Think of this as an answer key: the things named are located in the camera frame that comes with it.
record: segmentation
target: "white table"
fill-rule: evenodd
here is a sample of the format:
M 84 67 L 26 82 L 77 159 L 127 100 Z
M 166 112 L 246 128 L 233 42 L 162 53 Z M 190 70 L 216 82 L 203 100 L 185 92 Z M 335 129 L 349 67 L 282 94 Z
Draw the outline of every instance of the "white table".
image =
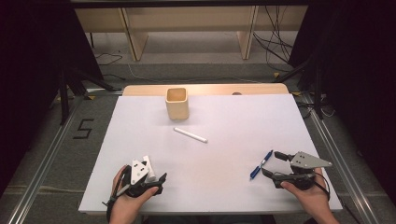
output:
M 191 95 L 189 101 L 190 117 L 172 121 L 163 96 L 121 96 L 78 210 L 104 214 L 102 202 L 108 200 L 116 172 L 133 159 L 149 155 L 156 175 L 168 176 L 163 194 L 145 203 L 142 215 L 303 211 L 294 196 L 276 189 L 271 179 L 258 174 L 249 181 L 251 171 L 271 149 L 318 155 L 290 94 Z M 176 133 L 174 127 L 209 141 L 205 144 Z M 291 172 L 288 162 L 275 157 L 265 168 Z M 342 209 L 335 194 L 330 207 Z

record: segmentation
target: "person's right hand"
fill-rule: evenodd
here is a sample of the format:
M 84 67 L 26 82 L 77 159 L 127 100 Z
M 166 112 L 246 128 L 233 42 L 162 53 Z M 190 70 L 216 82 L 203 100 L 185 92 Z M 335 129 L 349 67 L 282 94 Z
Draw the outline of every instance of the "person's right hand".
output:
M 316 168 L 315 172 L 322 175 L 321 168 Z M 315 181 L 326 189 L 324 179 L 320 175 L 316 175 Z M 326 193 L 318 186 L 314 185 L 311 189 L 300 190 L 287 181 L 283 181 L 280 185 L 296 196 L 305 212 L 311 215 L 317 223 L 339 223 L 332 215 Z

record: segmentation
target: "black tape marking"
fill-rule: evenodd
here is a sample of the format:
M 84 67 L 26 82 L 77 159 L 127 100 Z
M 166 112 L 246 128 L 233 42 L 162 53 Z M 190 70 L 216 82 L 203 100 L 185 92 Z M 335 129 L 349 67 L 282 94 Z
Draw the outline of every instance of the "black tape marking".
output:
M 92 129 L 91 128 L 81 128 L 82 124 L 85 121 L 93 121 L 93 119 L 82 119 L 81 122 L 79 123 L 78 131 L 87 131 L 87 134 L 85 136 L 75 136 L 75 137 L 73 137 L 73 139 L 87 139 L 90 137 L 90 133 L 91 133 Z

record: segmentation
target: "white marker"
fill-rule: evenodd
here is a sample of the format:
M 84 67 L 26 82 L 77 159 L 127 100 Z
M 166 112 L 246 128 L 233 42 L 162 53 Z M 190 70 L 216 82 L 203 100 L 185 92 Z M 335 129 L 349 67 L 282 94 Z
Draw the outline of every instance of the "white marker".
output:
M 200 137 L 200 136 L 198 136 L 196 134 L 188 133 L 188 132 L 183 131 L 183 130 L 181 130 L 179 128 L 174 128 L 174 130 L 175 130 L 175 132 L 182 133 L 182 134 L 187 135 L 188 137 L 191 137 L 191 138 L 193 138 L 195 140 L 201 141 L 203 143 L 207 143 L 207 139 L 206 138 Z

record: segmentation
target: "floor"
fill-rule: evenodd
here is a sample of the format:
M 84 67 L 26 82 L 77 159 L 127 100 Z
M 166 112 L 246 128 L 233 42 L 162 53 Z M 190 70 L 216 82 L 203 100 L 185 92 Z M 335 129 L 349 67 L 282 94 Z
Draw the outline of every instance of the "floor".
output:
M 258 35 L 269 39 L 271 33 L 258 32 Z M 282 33 L 282 39 L 291 45 L 295 36 L 295 32 Z M 152 33 L 139 62 L 132 61 L 123 34 L 93 34 L 93 40 L 93 52 L 102 64 L 105 81 L 119 87 L 153 83 L 268 82 L 278 72 L 268 64 L 282 70 L 291 69 L 268 54 L 256 40 L 249 59 L 242 60 L 233 32 Z M 275 52 L 283 57 L 287 55 L 280 47 L 275 48 Z M 298 91 L 297 81 L 295 77 L 285 82 L 290 92 Z M 86 86 L 97 88 L 91 83 Z M 78 205 L 118 95 L 90 95 L 91 98 L 74 98 L 70 94 L 73 118 L 65 126 L 59 125 L 61 107 L 59 100 L 54 100 L 32 149 L 26 153 L 0 199 L 0 223 L 106 223 L 104 217 L 81 214 Z M 296 101 L 310 103 L 309 93 L 296 96 Z M 394 204 L 359 155 L 343 123 L 336 112 L 330 116 L 330 107 L 323 109 L 329 115 L 324 120 L 318 120 L 315 113 L 307 116 L 309 110 L 304 107 L 301 113 L 307 117 L 304 122 L 319 156 L 340 164 L 327 170 L 336 191 L 333 197 L 338 195 L 346 205 L 346 209 L 335 216 L 341 223 L 357 223 L 353 216 L 359 223 L 395 223 Z M 81 135 L 78 128 L 84 119 L 94 119 L 87 121 L 94 132 L 90 138 L 78 140 L 76 137 Z M 309 219 L 307 214 L 276 214 L 274 217 L 276 223 L 304 223 Z

